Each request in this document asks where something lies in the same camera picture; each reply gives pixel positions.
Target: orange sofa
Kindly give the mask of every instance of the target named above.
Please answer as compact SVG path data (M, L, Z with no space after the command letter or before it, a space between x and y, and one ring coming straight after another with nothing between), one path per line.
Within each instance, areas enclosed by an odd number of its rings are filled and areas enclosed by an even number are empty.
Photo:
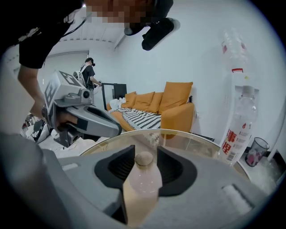
M122 108L132 108L155 114L161 114L161 128L189 132L192 127L194 104L186 103L189 98L193 83L167 82L163 93L148 93L137 95L132 92L125 95L126 103ZM123 118L119 111L111 112L111 115L120 123L126 131L135 130Z

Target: sofa armrest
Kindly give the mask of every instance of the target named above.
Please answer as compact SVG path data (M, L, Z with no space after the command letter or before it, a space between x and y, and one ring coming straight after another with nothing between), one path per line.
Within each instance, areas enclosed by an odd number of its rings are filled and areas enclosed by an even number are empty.
M107 111L110 111L110 110L111 110L111 106L110 106L109 103L106 104L106 109L107 109Z
M161 128L190 132L193 123L194 104L187 103L165 110L161 116Z

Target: glass table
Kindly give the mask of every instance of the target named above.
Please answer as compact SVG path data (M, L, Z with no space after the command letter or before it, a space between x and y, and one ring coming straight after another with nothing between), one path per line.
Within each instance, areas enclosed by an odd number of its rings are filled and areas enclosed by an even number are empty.
M104 152L117 148L135 145L135 154L150 152L156 160L157 147L171 147L198 154L203 157L216 158L220 147L211 141L194 134L173 130L139 130L125 132L121 135L107 139L88 149L82 155ZM249 176L243 166L238 162L233 168L246 179Z

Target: person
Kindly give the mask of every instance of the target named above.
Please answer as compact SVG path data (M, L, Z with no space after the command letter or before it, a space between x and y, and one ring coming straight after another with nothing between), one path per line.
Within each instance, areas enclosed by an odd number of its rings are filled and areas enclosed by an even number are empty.
M96 85L101 86L102 84L94 78L95 72L93 70L93 66L95 66L93 58L89 57L85 60L85 64L80 68L80 70L82 71L84 69L82 75L84 77L86 88L91 92L91 97L94 104L94 96L93 96L94 88L97 87Z
M0 56L10 46L19 44L21 66L18 80L35 101L30 112L45 119L45 100L37 81L38 70L53 46L65 35L83 4L109 22L140 23L146 17L146 12L142 12L142 9L149 9L147 6L151 6L153 1L49 0L41 4L39 7L36 0L24 0L13 5L13 17L9 18L9 23L2 25L5 36L1 41ZM11 5L5 1L2 8L10 9ZM63 112L59 113L57 121L58 125L68 121L77 124L76 117Z

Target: plastic water bottle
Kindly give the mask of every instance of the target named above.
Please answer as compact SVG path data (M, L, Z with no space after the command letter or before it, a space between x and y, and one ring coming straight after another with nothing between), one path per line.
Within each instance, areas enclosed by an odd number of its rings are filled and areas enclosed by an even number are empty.
M254 88L243 86L242 96L235 105L227 136L218 154L218 159L230 166L234 165L244 153L257 120L258 112L253 96Z
M250 69L248 52L242 36L236 29L230 28L223 31L221 39L227 71L248 72Z

